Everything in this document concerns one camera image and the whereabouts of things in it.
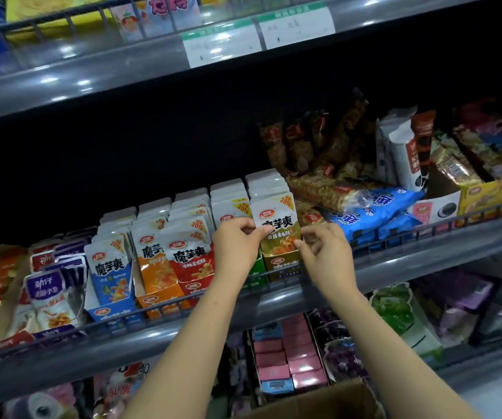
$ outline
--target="finger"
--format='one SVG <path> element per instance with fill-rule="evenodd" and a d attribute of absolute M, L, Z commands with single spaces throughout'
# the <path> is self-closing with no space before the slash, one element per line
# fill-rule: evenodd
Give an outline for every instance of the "finger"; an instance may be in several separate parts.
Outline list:
<path fill-rule="evenodd" d="M 261 240 L 270 233 L 274 232 L 275 227 L 273 225 L 262 225 L 259 226 L 257 229 L 255 229 L 251 234 L 249 235 L 249 238 L 251 238 L 257 245 L 261 243 Z"/>
<path fill-rule="evenodd" d="M 302 241 L 301 239 L 296 239 L 293 244 L 297 247 L 297 250 L 301 254 L 301 258 L 303 259 L 303 263 L 305 263 L 305 267 L 310 268 L 315 263 L 315 255 L 309 248 L 309 246 Z"/>
<path fill-rule="evenodd" d="M 344 231 L 342 230 L 342 228 L 337 224 L 335 224 L 334 222 L 329 222 L 327 224 L 327 227 L 335 237 L 340 239 L 346 239 L 346 236 L 344 235 Z"/>
<path fill-rule="evenodd" d="M 305 226 L 301 229 L 302 235 L 315 235 L 318 239 L 320 239 L 324 244 L 328 242 L 331 238 L 334 238 L 332 232 L 330 232 L 329 227 L 323 225 L 310 225 Z"/>

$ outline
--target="metal shelf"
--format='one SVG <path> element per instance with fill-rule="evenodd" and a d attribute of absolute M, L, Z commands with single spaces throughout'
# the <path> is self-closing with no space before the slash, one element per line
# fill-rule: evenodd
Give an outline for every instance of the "metal shelf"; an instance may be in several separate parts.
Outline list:
<path fill-rule="evenodd" d="M 250 17 L 264 52 L 266 45 L 257 23 L 257 15 L 311 1 L 315 0 L 230 0 L 218 7 L 202 6 L 201 21 L 209 26 Z M 335 32 L 339 34 L 478 0 L 323 1 L 331 13 Z M 131 0 L 105 1 L 0 25 L 0 35 L 25 26 L 39 26 L 56 18 L 68 18 L 70 21 L 75 14 L 101 13 L 110 6 L 130 2 Z M 253 9 L 252 15 L 246 13 L 249 9 Z M 72 29 L 70 38 L 43 39 L 37 44 L 18 48 L 10 44 L 10 51 L 0 59 L 1 63 L 6 63 L 0 69 L 13 70 L 9 74 L 0 74 L 0 117 L 191 69 L 179 32 L 124 43 L 115 24 L 105 24 L 101 32 L 78 35 Z M 304 45 L 300 42 L 292 46 L 303 49 L 311 44 Z M 256 53 L 245 57 L 257 59 L 259 55 L 260 53 Z"/>
<path fill-rule="evenodd" d="M 419 236 L 381 251 L 371 252 L 359 247 L 355 250 L 354 264 L 358 286 L 361 291 L 368 292 L 500 251 L 502 218 L 461 228 L 450 227 L 436 235 Z M 324 297 L 303 270 L 288 274 L 293 276 L 240 295 L 230 331 L 243 331 L 326 305 Z M 0 360 L 0 402 L 163 352 L 188 313 L 167 315 L 139 327 L 129 326 L 113 332 L 105 325 L 90 324 L 88 327 L 98 332 L 86 329 L 85 338 L 4 357 Z M 43 342 L 32 344 L 43 345 Z"/>

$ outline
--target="price label holder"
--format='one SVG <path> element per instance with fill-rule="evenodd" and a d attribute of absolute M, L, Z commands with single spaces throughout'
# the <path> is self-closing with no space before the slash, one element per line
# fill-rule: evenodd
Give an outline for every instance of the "price label holder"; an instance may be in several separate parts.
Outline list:
<path fill-rule="evenodd" d="M 257 16 L 267 49 L 335 33 L 329 8 L 317 1 Z"/>
<path fill-rule="evenodd" d="M 250 18 L 214 24 L 185 32 L 181 37 L 192 69 L 262 50 Z"/>

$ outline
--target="red packaging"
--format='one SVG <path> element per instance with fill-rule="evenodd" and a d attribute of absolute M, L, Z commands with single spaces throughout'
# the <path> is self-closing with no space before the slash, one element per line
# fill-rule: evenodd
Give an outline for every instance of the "red packaging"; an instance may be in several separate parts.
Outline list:
<path fill-rule="evenodd" d="M 254 341 L 253 348 L 255 350 L 255 354 L 282 351 L 282 340 Z"/>
<path fill-rule="evenodd" d="M 317 350 L 315 350 L 313 344 L 298 345 L 297 347 L 286 348 L 285 351 L 288 361 L 317 356 Z"/>
<path fill-rule="evenodd" d="M 283 351 L 255 355 L 257 367 L 283 366 L 287 364 L 286 354 Z"/>
<path fill-rule="evenodd" d="M 309 328 L 307 327 L 307 322 L 305 321 L 305 319 L 293 324 L 282 323 L 282 335 L 284 337 L 289 337 L 291 335 L 296 335 L 297 333 L 302 332 L 309 332 Z"/>
<path fill-rule="evenodd" d="M 289 372 L 293 375 L 296 373 L 312 372 L 321 369 L 321 361 L 317 356 L 306 357 L 298 360 L 290 360 L 288 362 Z"/>
<path fill-rule="evenodd" d="M 288 365 L 259 367 L 257 369 L 260 381 L 270 381 L 274 379 L 288 379 L 289 367 Z"/>
<path fill-rule="evenodd" d="M 285 349 L 290 349 L 292 347 L 297 347 L 299 345 L 311 344 L 311 335 L 309 331 L 301 332 L 290 336 L 283 336 L 282 342 Z"/>
<path fill-rule="evenodd" d="M 313 372 L 296 373 L 292 375 L 292 379 L 295 389 L 326 385 L 326 376 L 322 369 L 314 370 Z"/>

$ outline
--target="konjac snack package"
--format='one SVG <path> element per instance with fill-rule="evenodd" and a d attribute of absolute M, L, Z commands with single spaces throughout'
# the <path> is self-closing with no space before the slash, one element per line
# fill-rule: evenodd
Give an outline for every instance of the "konjac snack package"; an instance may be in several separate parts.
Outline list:
<path fill-rule="evenodd" d="M 99 302 L 108 304 L 127 298 L 131 263 L 123 235 L 88 244 L 85 253 Z"/>
<path fill-rule="evenodd" d="M 253 198 L 251 212 L 257 227 L 273 225 L 275 230 L 261 241 L 261 250 L 267 270 L 299 261 L 294 240 L 301 238 L 300 224 L 290 192 Z"/>
<path fill-rule="evenodd" d="M 41 330 L 79 324 L 69 303 L 70 295 L 60 270 L 29 275 L 25 282 L 26 292 L 36 310 L 36 319 Z"/>
<path fill-rule="evenodd" d="M 426 180 L 421 174 L 416 138 L 410 121 L 404 122 L 398 129 L 391 132 L 389 139 L 392 143 L 391 148 L 399 184 L 412 191 L 427 189 Z"/>
<path fill-rule="evenodd" d="M 252 217 L 248 197 L 213 202 L 212 209 L 216 228 L 218 228 L 222 222 L 233 219 L 234 217 Z"/>
<path fill-rule="evenodd" d="M 209 286 L 214 275 L 214 252 L 205 216 L 168 222 L 157 239 L 185 294 Z"/>

